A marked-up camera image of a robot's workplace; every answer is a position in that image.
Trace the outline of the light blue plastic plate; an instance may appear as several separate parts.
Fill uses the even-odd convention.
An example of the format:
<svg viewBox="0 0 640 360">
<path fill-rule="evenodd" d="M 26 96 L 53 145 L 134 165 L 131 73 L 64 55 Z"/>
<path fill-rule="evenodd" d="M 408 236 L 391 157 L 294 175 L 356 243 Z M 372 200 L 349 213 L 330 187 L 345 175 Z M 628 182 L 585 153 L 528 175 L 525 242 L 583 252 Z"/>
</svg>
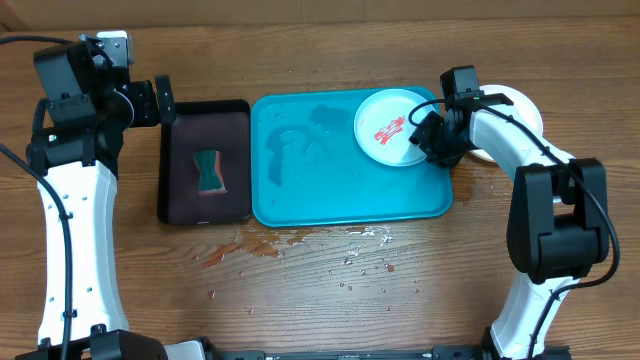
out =
<svg viewBox="0 0 640 360">
<path fill-rule="evenodd" d="M 427 99 L 415 91 L 392 88 L 367 97 L 356 111 L 354 135 L 373 160 L 388 166 L 407 167 L 426 159 L 409 138 L 416 127 L 409 114 Z"/>
</svg>

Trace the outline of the green pink sponge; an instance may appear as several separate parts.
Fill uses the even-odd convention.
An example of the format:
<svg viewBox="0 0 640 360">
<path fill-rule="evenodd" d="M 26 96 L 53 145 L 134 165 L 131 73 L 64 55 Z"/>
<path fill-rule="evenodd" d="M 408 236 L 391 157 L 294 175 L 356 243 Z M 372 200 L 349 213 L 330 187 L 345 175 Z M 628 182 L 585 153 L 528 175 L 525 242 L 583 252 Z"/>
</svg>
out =
<svg viewBox="0 0 640 360">
<path fill-rule="evenodd" d="M 194 154 L 199 172 L 198 193 L 203 196 L 224 194 L 226 187 L 221 171 L 221 155 L 217 150 L 202 150 Z"/>
</svg>

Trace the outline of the white plastic plate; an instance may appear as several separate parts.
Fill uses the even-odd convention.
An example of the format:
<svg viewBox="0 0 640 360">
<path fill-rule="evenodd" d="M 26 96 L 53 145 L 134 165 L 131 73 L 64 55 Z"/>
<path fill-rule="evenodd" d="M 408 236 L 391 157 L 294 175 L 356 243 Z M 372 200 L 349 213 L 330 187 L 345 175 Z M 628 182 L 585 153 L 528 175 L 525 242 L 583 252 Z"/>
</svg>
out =
<svg viewBox="0 0 640 360">
<path fill-rule="evenodd" d="M 543 135 L 543 120 L 536 105 L 522 92 L 504 85 L 481 85 L 485 95 L 504 94 L 513 105 L 497 105 L 495 109 L 505 115 L 513 115 L 536 136 Z M 503 169 L 506 165 L 520 166 L 534 148 L 529 137 L 516 125 L 490 113 L 479 110 L 471 116 L 471 153 L 485 161 L 495 162 Z"/>
</svg>

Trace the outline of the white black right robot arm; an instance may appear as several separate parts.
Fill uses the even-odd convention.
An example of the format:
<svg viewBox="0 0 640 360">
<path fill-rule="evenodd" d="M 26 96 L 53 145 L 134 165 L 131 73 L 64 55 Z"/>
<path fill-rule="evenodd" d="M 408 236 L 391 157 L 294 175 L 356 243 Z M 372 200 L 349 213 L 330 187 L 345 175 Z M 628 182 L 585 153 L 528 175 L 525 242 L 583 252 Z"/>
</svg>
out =
<svg viewBox="0 0 640 360">
<path fill-rule="evenodd" d="M 436 359 L 568 359 L 546 334 L 566 295 L 608 281 L 619 242 L 607 210 L 606 171 L 537 134 L 514 105 L 416 106 L 412 144 L 440 167 L 472 148 L 487 152 L 513 184 L 506 243 L 516 273 L 498 318 L 476 346 L 438 346 Z"/>
</svg>

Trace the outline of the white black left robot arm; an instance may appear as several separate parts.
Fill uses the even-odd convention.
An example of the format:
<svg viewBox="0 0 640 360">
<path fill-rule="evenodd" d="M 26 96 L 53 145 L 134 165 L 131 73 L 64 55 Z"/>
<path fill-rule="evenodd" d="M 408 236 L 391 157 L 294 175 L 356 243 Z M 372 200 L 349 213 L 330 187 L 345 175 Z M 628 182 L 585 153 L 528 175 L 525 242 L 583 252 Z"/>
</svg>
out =
<svg viewBox="0 0 640 360">
<path fill-rule="evenodd" d="M 218 358 L 208 338 L 164 345 L 133 333 L 116 277 L 113 213 L 117 162 L 97 157 L 101 122 L 44 127 L 56 104 L 42 99 L 34 113 L 29 159 L 45 208 L 47 302 L 30 359 Z"/>
</svg>

